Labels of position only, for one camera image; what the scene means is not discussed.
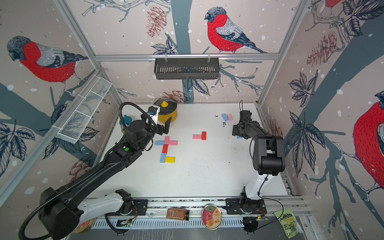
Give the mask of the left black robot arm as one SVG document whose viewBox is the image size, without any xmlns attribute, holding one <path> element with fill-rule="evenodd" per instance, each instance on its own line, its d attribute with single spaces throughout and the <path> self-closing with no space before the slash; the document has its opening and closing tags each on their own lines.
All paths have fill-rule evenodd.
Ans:
<svg viewBox="0 0 384 240">
<path fill-rule="evenodd" d="M 60 187 L 46 189 L 41 194 L 40 205 L 22 223 L 19 239 L 27 240 L 26 228 L 35 215 L 45 226 L 48 234 L 42 240 L 61 240 L 78 225 L 100 215 L 124 212 L 132 207 L 132 197 L 124 190 L 117 190 L 111 196 L 86 203 L 86 197 L 105 181 L 133 164 L 143 151 L 149 151 L 155 135 L 168 134 L 171 119 L 165 125 L 157 123 L 161 111 L 159 105 L 152 105 L 144 111 L 138 105 L 125 102 L 119 107 L 119 118 L 124 127 L 123 137 L 109 149 L 104 159 L 78 179 Z"/>
</svg>

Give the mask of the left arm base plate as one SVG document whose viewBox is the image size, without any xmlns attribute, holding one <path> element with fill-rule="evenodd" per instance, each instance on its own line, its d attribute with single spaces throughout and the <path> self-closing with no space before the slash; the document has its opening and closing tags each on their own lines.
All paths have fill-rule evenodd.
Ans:
<svg viewBox="0 0 384 240">
<path fill-rule="evenodd" d="M 145 216 L 147 208 L 147 199 L 132 199 L 124 201 L 123 205 L 116 212 L 108 213 L 107 216 Z"/>
</svg>

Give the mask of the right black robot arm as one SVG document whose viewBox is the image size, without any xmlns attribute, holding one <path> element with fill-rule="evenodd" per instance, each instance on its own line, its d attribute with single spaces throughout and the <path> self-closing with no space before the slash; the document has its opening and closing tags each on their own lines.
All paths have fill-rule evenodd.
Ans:
<svg viewBox="0 0 384 240">
<path fill-rule="evenodd" d="M 245 214 L 259 212 L 265 214 L 263 209 L 264 191 L 271 179 L 283 172 L 286 167 L 284 157 L 284 139 L 274 136 L 264 130 L 259 122 L 252 120 L 252 113 L 247 110 L 240 111 L 239 123 L 233 126 L 233 136 L 250 139 L 250 157 L 255 177 L 243 188 L 240 194 L 240 209 Z"/>
</svg>

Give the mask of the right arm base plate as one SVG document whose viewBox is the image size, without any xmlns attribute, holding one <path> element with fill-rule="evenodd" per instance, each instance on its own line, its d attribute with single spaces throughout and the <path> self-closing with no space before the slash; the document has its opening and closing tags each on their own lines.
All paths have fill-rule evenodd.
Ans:
<svg viewBox="0 0 384 240">
<path fill-rule="evenodd" d="M 223 207 L 228 215 L 266 215 L 266 205 L 264 200 L 245 199 L 226 199 Z"/>
</svg>

